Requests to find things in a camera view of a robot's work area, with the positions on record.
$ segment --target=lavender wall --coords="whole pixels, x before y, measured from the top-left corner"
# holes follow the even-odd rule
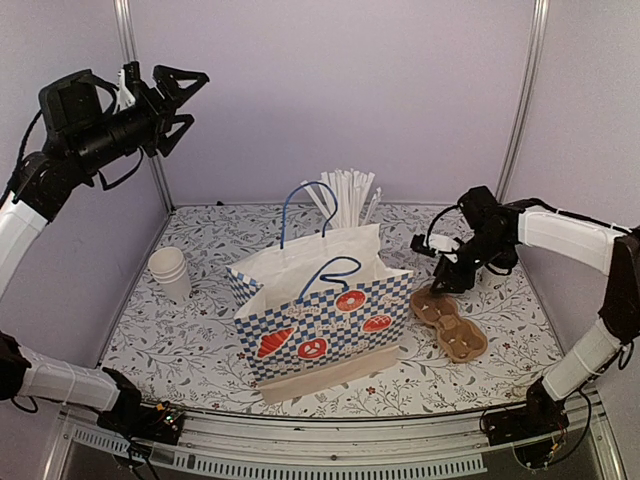
[[[336,167],[388,200],[497,182],[533,1],[139,0],[141,58],[205,70],[165,162],[178,204],[282,201]]]
[[[3,2],[0,45],[4,185],[22,134],[38,110],[39,89],[83,68],[113,80],[121,58],[109,1]],[[40,147],[42,139],[40,124],[30,148]],[[0,303],[0,329],[44,354],[95,365],[116,309],[162,221],[148,167],[110,193],[79,188],[16,273]],[[57,409],[44,404],[41,410],[28,416],[8,402],[0,404],[0,478],[38,478]]]
[[[640,3],[551,2],[531,114],[510,198],[538,196],[623,225],[640,215]],[[606,279],[541,251],[527,269],[565,347],[593,324]],[[599,382],[629,478],[640,478],[640,361]]]

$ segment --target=floral tablecloth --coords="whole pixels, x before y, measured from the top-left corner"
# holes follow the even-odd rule
[[[415,288],[430,282],[435,260],[413,253],[414,233],[425,232],[434,206],[381,205],[382,259],[416,272]],[[236,339],[235,301],[225,266],[272,245],[281,207],[184,207],[171,219],[162,246],[188,259],[193,298],[173,305],[145,272],[124,312],[102,365],[124,373],[147,400],[168,399],[197,409],[300,417],[373,417],[460,412],[524,399],[526,387],[560,358],[553,331],[522,270],[502,284],[456,296],[460,313],[489,339],[487,352],[453,364],[434,332],[410,314],[397,366],[314,395],[266,405]],[[291,206],[288,236],[317,232],[314,206]],[[461,236],[464,220],[443,217],[436,233]]]

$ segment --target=blue bag handle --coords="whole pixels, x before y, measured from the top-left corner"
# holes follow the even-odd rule
[[[336,194],[333,193],[333,190],[331,190],[329,185],[327,185],[326,183],[322,183],[322,182],[307,182],[305,184],[300,185],[298,188],[296,188],[293,192],[291,192],[289,194],[287,199],[284,201],[284,207],[282,207],[282,231],[280,232],[280,250],[282,250],[284,248],[284,235],[285,235],[285,231],[286,231],[286,228],[287,228],[287,207],[289,206],[289,203],[291,202],[291,199],[293,198],[293,196],[296,193],[298,193],[303,188],[309,187],[311,185],[318,185],[320,187],[324,187],[327,190],[329,190],[329,193],[333,197],[333,201],[335,202],[335,205],[336,205],[335,210],[333,211],[331,216],[329,218],[327,218],[327,221],[324,222],[324,225],[322,226],[322,237],[323,238],[326,235],[327,225],[329,225],[329,222],[331,221],[331,219],[336,216],[336,213],[338,213],[338,199],[336,198]]]
[[[327,268],[332,263],[337,262],[338,260],[349,260],[351,262],[354,262],[356,264],[356,268],[354,268],[353,270],[350,270],[348,272],[325,273],[323,275],[320,275],[322,273],[322,270]],[[307,293],[307,290],[309,290],[309,288],[311,287],[313,282],[316,281],[318,276],[320,277],[320,280],[323,281],[323,282],[339,283],[346,289],[346,288],[349,288],[349,285],[347,284],[347,282],[345,282],[344,280],[340,280],[338,277],[348,277],[349,275],[353,275],[354,273],[356,273],[361,268],[362,268],[362,263],[360,263],[359,260],[357,260],[357,259],[355,259],[353,257],[338,256],[338,257],[332,258],[327,263],[325,263],[322,267],[320,267],[320,269],[318,269],[318,271],[313,275],[313,277],[311,277],[311,279],[307,282],[307,284],[304,286],[304,288],[300,292],[300,296],[298,297],[298,301],[302,300],[302,298]]]

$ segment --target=blue checkered bag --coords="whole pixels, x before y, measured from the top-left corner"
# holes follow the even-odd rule
[[[285,211],[286,203],[280,248],[227,267],[238,337],[259,383],[393,345],[413,284],[412,271],[378,256],[379,225],[323,229],[285,247]]]

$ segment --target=stacked cups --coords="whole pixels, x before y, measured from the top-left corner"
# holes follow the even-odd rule
[[[187,261],[179,248],[165,247],[154,252],[149,258],[149,270],[170,300],[178,305],[189,300],[191,281]]]
[[[496,275],[495,273],[491,272],[486,267],[478,270],[479,273],[478,273],[477,279],[478,279],[478,285],[481,288],[484,288],[487,290],[497,289],[500,287],[500,285],[504,284],[507,278],[507,275],[511,273],[508,270],[503,270],[495,266],[492,266],[492,268],[494,271],[499,273],[499,275]]]

